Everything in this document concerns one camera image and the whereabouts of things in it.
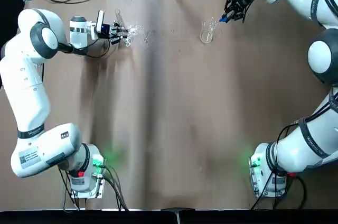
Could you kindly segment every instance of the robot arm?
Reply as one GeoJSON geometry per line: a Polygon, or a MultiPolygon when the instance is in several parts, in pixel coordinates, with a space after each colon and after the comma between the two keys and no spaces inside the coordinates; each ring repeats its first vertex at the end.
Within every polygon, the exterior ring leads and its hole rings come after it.
{"type": "MultiPolygon", "coordinates": [[[[18,25],[21,32],[3,46],[0,61],[3,86],[17,122],[12,170],[18,177],[25,178],[59,165],[69,171],[72,189],[90,192],[95,197],[101,183],[93,174],[102,174],[100,167],[104,159],[94,145],[82,143],[81,133],[73,123],[44,130],[50,102],[36,70],[37,65],[47,62],[58,51],[83,53],[79,49],[83,46],[69,44],[61,19],[47,10],[22,11],[18,25]]],[[[112,29],[118,30],[119,26],[114,25],[112,29]]],[[[119,41],[126,36],[124,28],[120,30],[123,34],[119,34],[119,41]]],[[[96,38],[111,40],[117,35],[97,33],[96,38]]]]}
{"type": "MultiPolygon", "coordinates": [[[[227,0],[220,22],[244,20],[253,1],[227,0]]],[[[327,28],[314,39],[308,62],[319,80],[333,89],[313,115],[296,121],[297,128],[278,144],[261,143],[256,148],[249,158],[256,197],[282,196],[287,173],[302,172],[338,159],[338,14],[332,9],[338,0],[288,1],[300,15],[327,28]]]]}

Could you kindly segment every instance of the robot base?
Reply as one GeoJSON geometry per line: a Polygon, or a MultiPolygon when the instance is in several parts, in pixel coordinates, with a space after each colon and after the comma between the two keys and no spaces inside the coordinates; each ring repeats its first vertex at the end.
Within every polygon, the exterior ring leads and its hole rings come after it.
{"type": "Polygon", "coordinates": [[[98,179],[96,181],[94,189],[89,192],[80,192],[74,191],[75,195],[72,193],[72,198],[79,199],[101,199],[104,194],[105,181],[103,179],[98,179]]]}
{"type": "Polygon", "coordinates": [[[251,186],[256,198],[261,195],[267,182],[268,184],[263,192],[262,198],[274,198],[276,196],[276,177],[277,196],[281,197],[285,193],[286,176],[278,176],[275,174],[271,175],[271,170],[269,169],[266,161],[267,146],[267,143],[260,144],[256,148],[254,155],[249,158],[251,186]]]}

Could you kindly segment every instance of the transparent plastic object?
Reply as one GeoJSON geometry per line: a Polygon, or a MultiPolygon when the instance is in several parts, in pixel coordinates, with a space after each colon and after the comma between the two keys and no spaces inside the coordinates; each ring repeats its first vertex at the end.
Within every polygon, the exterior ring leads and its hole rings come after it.
{"type": "Polygon", "coordinates": [[[215,21],[213,18],[208,21],[202,22],[200,35],[202,43],[211,43],[217,25],[218,22],[215,21]]]}

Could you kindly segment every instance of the table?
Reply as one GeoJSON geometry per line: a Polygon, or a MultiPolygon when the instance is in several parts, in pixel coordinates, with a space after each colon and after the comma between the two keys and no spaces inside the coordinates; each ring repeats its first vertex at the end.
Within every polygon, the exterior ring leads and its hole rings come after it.
{"type": "MultiPolygon", "coordinates": [[[[286,0],[273,5],[257,0],[245,24],[219,25],[210,44],[200,42],[201,21],[219,17],[224,0],[77,5],[32,0],[26,5],[57,13],[65,26],[73,15],[96,19],[98,10],[112,22],[116,8],[126,24],[143,26],[129,48],[107,59],[57,54],[45,65],[51,103],[45,128],[73,122],[83,141],[97,145],[109,161],[111,153],[118,156],[113,165],[131,209],[250,208],[255,199],[248,157],[259,143],[274,141],[286,124],[311,114],[328,93],[306,56],[322,29],[286,0]]],[[[3,91],[0,110],[0,172],[6,185],[0,187],[6,199],[0,209],[59,209],[56,167],[28,179],[14,176],[10,161],[16,123],[3,91]]],[[[337,208],[336,164],[302,176],[307,208],[337,208]]],[[[295,207],[301,197],[295,183],[280,207],[295,207]]],[[[87,206],[115,208],[114,198],[105,186],[104,198],[89,200],[87,206]]],[[[264,203],[271,207],[268,200],[264,203]]]]}

